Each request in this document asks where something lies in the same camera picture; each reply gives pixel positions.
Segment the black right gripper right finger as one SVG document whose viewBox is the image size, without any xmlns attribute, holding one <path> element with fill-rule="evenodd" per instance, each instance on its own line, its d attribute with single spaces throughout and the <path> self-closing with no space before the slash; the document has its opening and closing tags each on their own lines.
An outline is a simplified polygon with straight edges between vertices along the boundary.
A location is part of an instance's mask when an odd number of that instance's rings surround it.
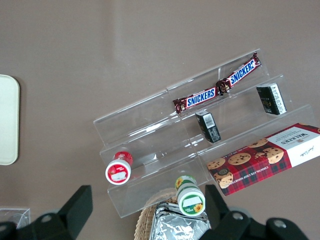
<svg viewBox="0 0 320 240">
<path fill-rule="evenodd" d="M 215 185 L 205 186 L 205 211 L 211 229 L 202 240 L 247 240 L 250 218 L 238 210 L 230 210 Z"/>
</svg>

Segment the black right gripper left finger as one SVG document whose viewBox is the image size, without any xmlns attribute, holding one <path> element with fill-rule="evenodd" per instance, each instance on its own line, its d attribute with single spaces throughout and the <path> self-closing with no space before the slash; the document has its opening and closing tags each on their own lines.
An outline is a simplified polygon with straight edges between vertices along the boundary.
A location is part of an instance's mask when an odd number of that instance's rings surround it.
<svg viewBox="0 0 320 240">
<path fill-rule="evenodd" d="M 75 240 L 93 211 L 92 187 L 82 185 L 58 212 L 32 223 L 34 240 Z"/>
</svg>

